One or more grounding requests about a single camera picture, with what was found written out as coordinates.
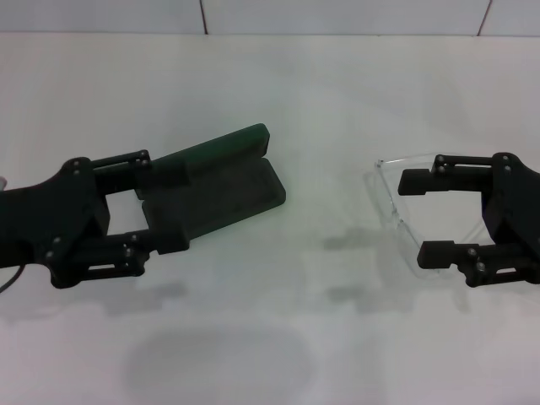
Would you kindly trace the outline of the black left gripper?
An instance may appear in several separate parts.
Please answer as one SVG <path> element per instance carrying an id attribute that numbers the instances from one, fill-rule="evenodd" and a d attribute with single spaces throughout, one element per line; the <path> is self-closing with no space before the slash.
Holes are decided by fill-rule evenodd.
<path id="1" fill-rule="evenodd" d="M 186 251 L 190 241 L 181 230 L 106 235 L 111 215 L 98 188 L 154 189 L 187 182 L 182 160 L 151 160 L 145 149 L 70 159 L 40 184 L 1 192 L 1 267 L 39 264 L 59 289 L 83 279 L 140 277 L 151 252 Z M 78 245 L 79 264 L 73 264 Z"/>

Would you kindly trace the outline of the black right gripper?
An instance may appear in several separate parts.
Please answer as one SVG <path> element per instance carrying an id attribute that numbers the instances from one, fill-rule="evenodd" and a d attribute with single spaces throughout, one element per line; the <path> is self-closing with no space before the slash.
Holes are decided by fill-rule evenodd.
<path id="1" fill-rule="evenodd" d="M 471 288 L 539 283 L 539 259 L 531 254 L 539 252 L 539 174 L 516 155 L 437 154 L 430 169 L 404 170 L 397 191 L 400 196 L 489 191 L 482 196 L 483 221 L 500 245 L 425 241 L 417 257 L 422 269 L 455 265 Z"/>

